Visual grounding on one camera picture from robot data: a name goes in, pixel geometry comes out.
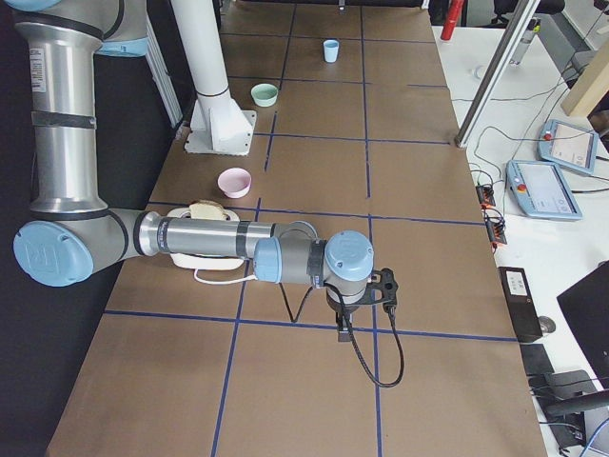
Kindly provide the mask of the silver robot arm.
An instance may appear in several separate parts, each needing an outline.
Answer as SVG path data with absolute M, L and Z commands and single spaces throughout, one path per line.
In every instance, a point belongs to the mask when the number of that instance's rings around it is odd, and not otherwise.
M 21 269 L 65 287 L 130 257 L 158 253 L 249 259 L 255 279 L 325 291 L 339 337 L 375 302 L 380 275 L 368 239 L 345 230 L 321 239 L 306 222 L 263 224 L 112 209 L 97 185 L 93 57 L 147 51 L 143 1 L 14 1 L 29 45 L 38 171 L 31 222 L 13 239 Z

